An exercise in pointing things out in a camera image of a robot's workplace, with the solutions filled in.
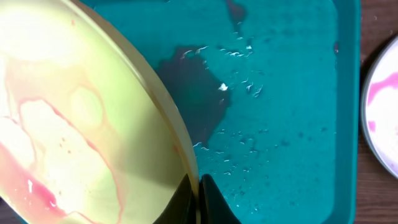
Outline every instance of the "wooden table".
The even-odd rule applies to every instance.
[[[361,75],[390,38],[398,34],[398,0],[362,0]],[[398,180],[391,176],[359,136],[355,223],[398,223]],[[0,202],[0,223],[19,224]]]

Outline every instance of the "teal tray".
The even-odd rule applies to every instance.
[[[242,223],[353,222],[359,0],[84,2],[158,73]]]

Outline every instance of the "water droplet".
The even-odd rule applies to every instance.
[[[253,82],[251,82],[249,85],[246,86],[246,93],[250,94],[251,87],[253,86]]]
[[[253,94],[253,97],[257,98],[260,95],[262,87],[263,87],[263,85],[261,85],[261,87],[256,90],[256,92]]]
[[[241,144],[246,144],[246,142],[247,142],[246,138],[241,138],[241,140],[239,141],[239,143],[241,143]]]
[[[250,37],[250,38],[248,38],[248,40],[246,41],[246,49],[248,49],[248,50],[252,50],[252,43],[253,43],[253,39],[254,39],[254,37]]]
[[[335,51],[335,55],[337,55],[338,54],[338,43],[337,42],[335,43],[334,51]]]
[[[260,75],[265,75],[264,72],[263,72],[262,70],[257,70],[256,73],[257,73],[257,74],[260,74]]]
[[[253,147],[251,147],[251,150],[249,151],[249,153],[255,153],[258,152],[257,150],[255,150]]]

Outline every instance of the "dark water stain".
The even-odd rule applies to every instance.
[[[180,46],[156,70],[185,122],[192,144],[207,142],[230,106],[230,91],[219,90],[218,80],[206,67],[197,50],[205,46]]]
[[[234,32],[237,32],[239,36],[242,36],[241,24],[247,18],[248,13],[246,8],[234,0],[225,0],[228,8],[229,19],[234,27]]]
[[[289,145],[290,145],[290,142],[289,142],[289,141],[287,141],[287,140],[285,140],[285,139],[283,139],[283,140],[281,140],[281,142],[280,142],[280,145],[281,145],[281,146],[285,146],[285,147],[287,147],[287,146],[289,146]]]
[[[251,47],[253,45],[253,39],[254,37],[250,37],[246,40],[246,47]]]

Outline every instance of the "pink paint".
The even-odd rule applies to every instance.
[[[2,157],[1,188],[24,218],[36,223],[58,223],[67,215],[58,208],[54,194],[19,165],[2,144],[0,144],[0,156]]]
[[[375,132],[376,131],[376,122],[368,121],[368,128],[371,132]]]
[[[58,115],[58,116],[61,117],[65,122],[67,122],[68,125],[69,125],[70,127],[72,127],[76,132],[78,132],[78,133],[80,134],[80,136],[84,136],[83,133],[81,133],[79,130],[77,130],[77,128],[76,128],[69,120],[67,120],[67,118],[64,117],[64,115],[61,114],[61,112],[59,112],[59,110],[57,110],[56,108],[54,108],[54,107],[50,104],[50,102],[47,102],[47,104],[51,106],[51,108],[53,109],[53,111],[54,111],[54,113],[55,113],[56,115]],[[98,150],[98,148],[97,148],[92,142],[88,141],[87,139],[85,139],[85,140],[86,140],[87,145],[88,145],[92,150],[96,151],[96,152],[99,154],[99,156],[101,156],[101,158],[102,158],[102,160],[104,161],[106,167],[107,167],[107,168],[111,171],[111,173],[112,173],[112,178],[113,178],[113,181],[114,181],[115,186],[116,186],[116,195],[117,195],[117,197],[118,197],[119,206],[120,206],[120,210],[119,210],[119,214],[118,214],[118,221],[116,222],[116,224],[120,224],[120,223],[121,223],[121,220],[122,220],[123,211],[124,211],[124,205],[123,205],[123,203],[122,203],[122,198],[123,198],[123,197],[122,197],[122,195],[121,195],[121,189],[120,189],[118,180],[116,179],[116,175],[115,175],[115,173],[114,173],[113,168],[111,167],[111,165],[106,161],[106,159],[104,158],[104,156],[100,153],[100,150]],[[80,213],[80,212],[78,212],[78,213],[79,213],[81,216],[83,216],[85,219],[87,219],[89,222],[91,222],[92,224],[95,224],[95,222],[94,222],[93,220],[90,220],[88,217],[84,216],[84,214],[82,214],[82,213]]]
[[[384,88],[398,88],[398,72],[392,73],[381,82],[372,83],[368,91],[368,106],[372,103],[374,97]]]
[[[178,147],[177,147],[176,145],[173,146],[173,151],[174,151],[175,153],[177,153],[177,154],[179,153]]]

